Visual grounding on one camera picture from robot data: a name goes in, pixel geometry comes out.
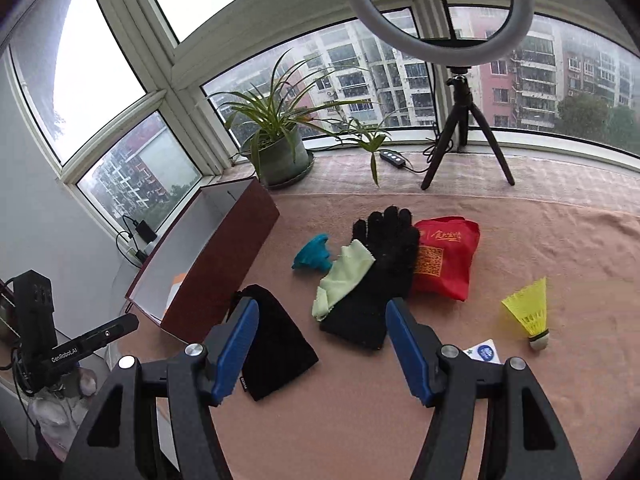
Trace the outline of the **left white gloved hand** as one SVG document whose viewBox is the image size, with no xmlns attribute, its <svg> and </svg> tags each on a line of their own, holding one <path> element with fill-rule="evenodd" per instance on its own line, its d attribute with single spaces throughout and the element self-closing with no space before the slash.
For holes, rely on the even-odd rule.
<svg viewBox="0 0 640 480">
<path fill-rule="evenodd" d="M 58 396 L 43 389 L 28 404 L 28 414 L 39 426 L 44 442 L 61 462 L 65 462 L 98 391 L 98 380 L 92 370 L 81 367 L 78 372 L 77 396 Z"/>
</svg>

